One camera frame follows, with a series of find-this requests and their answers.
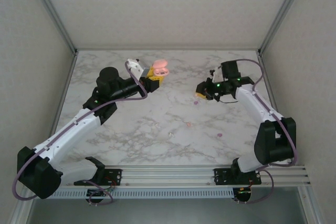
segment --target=marble surface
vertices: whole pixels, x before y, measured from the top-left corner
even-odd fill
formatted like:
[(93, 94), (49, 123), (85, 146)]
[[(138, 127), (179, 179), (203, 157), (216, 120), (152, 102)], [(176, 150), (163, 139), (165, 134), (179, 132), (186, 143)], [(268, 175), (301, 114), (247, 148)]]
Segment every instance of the marble surface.
[[(81, 51), (58, 128), (90, 97), (102, 68), (116, 67), (122, 78), (128, 78), (124, 69), (128, 58), (148, 64), (167, 59), (171, 73), (147, 99), (117, 103), (114, 115), (79, 143), (66, 163), (93, 156), (106, 165), (231, 164), (234, 158), (253, 150), (258, 126), (245, 108), (240, 103), (197, 98), (195, 89), (208, 77), (209, 70), (223, 61), (257, 60), (254, 51)], [(253, 63), (238, 65), (242, 76), (253, 80), (260, 76)], [(257, 89), (268, 99), (263, 82)], [(229, 95), (222, 97), (222, 101), (233, 100)]]

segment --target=pink object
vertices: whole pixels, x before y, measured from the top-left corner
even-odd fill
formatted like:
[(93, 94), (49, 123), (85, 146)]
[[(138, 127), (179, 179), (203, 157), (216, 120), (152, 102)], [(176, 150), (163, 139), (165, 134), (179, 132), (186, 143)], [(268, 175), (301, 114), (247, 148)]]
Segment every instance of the pink object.
[(167, 76), (169, 74), (169, 70), (166, 68), (168, 62), (164, 59), (156, 60), (153, 64), (153, 73), (155, 76)]

